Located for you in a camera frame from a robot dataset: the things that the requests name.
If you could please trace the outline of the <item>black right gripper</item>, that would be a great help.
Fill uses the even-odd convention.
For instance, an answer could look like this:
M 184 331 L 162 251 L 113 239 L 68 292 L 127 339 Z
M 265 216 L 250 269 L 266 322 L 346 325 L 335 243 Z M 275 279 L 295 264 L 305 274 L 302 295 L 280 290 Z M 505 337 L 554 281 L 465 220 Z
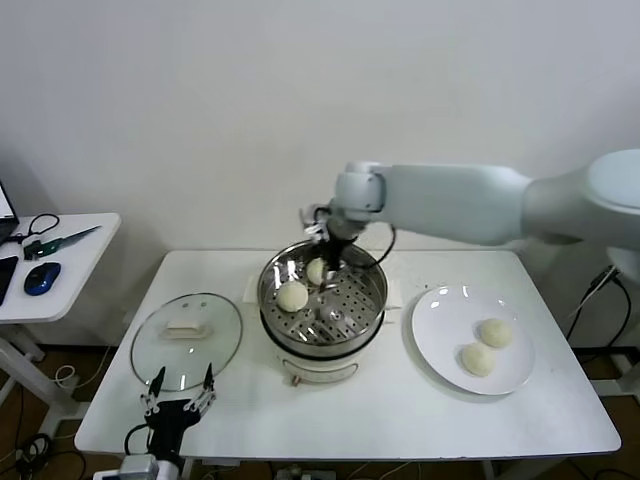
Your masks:
M 325 225 L 326 235 L 319 244 L 321 260 L 321 282 L 319 291 L 326 292 L 334 287 L 332 280 L 335 272 L 343 270 L 347 262 L 343 259 L 343 251 L 352 245 L 358 237 L 358 229 L 351 226 Z

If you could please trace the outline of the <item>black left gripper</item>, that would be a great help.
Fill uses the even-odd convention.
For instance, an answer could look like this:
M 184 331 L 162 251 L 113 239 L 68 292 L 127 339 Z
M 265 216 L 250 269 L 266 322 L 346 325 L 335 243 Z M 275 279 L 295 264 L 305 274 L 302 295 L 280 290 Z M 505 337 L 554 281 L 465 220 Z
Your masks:
M 185 432 L 196 425 L 216 400 L 215 379 L 209 364 L 200 392 L 189 400 L 162 401 L 158 405 L 166 368 L 161 367 L 146 393 L 140 395 L 146 424 L 152 431 L 149 452 L 156 458 L 178 458 Z

